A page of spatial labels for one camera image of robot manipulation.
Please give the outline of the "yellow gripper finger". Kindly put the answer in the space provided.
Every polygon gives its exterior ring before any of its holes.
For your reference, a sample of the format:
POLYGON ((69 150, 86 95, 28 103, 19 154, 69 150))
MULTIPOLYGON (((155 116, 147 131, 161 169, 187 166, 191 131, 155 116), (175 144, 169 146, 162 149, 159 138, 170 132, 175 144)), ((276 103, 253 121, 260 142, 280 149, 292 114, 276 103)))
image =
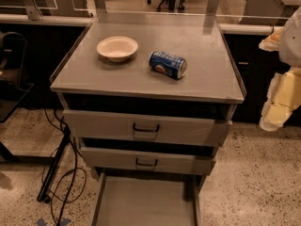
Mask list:
POLYGON ((300 105, 301 69, 291 67, 284 74, 276 73, 261 111, 260 128, 268 132, 276 131, 300 105))
POLYGON ((267 38, 262 40, 259 44, 259 48, 267 52, 277 51, 279 48, 280 35, 282 30, 283 28, 277 29, 267 38))

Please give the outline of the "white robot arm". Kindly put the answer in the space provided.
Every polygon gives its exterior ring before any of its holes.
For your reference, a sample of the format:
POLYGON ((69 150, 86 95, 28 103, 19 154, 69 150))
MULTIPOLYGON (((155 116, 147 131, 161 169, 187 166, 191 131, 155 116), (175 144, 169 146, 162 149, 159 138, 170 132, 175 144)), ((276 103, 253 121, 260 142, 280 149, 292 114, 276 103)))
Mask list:
POLYGON ((260 128, 274 132, 301 105, 301 8, 282 28, 262 40, 259 48, 278 51, 279 59, 290 66, 284 74, 275 73, 261 111, 260 128))

